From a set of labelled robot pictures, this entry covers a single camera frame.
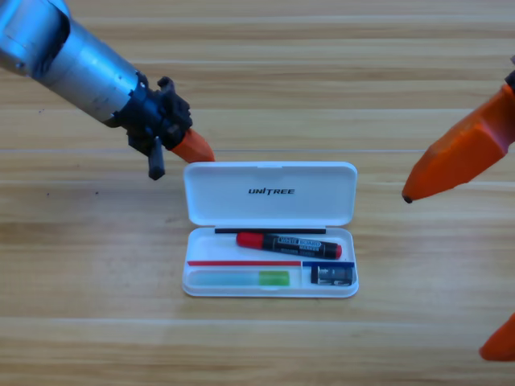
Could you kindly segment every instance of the red strip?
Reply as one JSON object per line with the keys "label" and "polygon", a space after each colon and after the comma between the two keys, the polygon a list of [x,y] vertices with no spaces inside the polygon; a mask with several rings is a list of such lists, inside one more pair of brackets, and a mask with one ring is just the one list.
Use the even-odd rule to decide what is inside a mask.
{"label": "red strip", "polygon": [[242,266],[288,266],[288,267],[300,267],[301,262],[300,261],[189,261],[187,263],[190,266],[235,266],[235,267],[242,267]]}

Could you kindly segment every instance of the orange robot finger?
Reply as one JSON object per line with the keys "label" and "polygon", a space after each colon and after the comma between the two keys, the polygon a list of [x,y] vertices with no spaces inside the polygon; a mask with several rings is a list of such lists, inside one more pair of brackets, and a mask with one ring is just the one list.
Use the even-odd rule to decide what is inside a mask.
{"label": "orange robot finger", "polygon": [[480,355],[485,360],[515,361],[515,314],[487,340]]}
{"label": "orange robot finger", "polygon": [[407,203],[468,183],[502,159],[515,142],[515,92],[503,87],[433,143],[415,164],[402,197]]}
{"label": "orange robot finger", "polygon": [[215,160],[215,154],[209,144],[193,129],[188,129],[181,143],[171,151],[188,163],[212,162]]}

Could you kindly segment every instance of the wooden table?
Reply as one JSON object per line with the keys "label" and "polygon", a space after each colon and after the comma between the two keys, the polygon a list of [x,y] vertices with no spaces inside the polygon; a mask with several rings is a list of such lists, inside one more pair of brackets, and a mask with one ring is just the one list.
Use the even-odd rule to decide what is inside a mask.
{"label": "wooden table", "polygon": [[190,298],[184,163],[146,159],[0,73],[0,384],[513,385],[479,347],[515,312],[515,157],[408,206],[422,152],[511,71],[511,0],[90,0],[75,17],[170,76],[220,161],[356,165],[360,290]]}

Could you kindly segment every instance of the blue strip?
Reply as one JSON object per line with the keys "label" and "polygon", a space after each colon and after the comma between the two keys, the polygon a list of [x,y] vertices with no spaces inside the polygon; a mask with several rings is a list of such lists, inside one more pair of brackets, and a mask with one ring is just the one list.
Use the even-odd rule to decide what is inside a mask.
{"label": "blue strip", "polygon": [[303,261],[303,267],[354,268],[352,261]]}

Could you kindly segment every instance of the unitree logo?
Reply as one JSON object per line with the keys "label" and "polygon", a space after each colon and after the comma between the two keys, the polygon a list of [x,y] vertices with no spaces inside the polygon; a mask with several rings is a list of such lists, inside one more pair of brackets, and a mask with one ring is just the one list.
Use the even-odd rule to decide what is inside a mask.
{"label": "unitree logo", "polygon": [[295,189],[249,189],[250,195],[294,195]]}

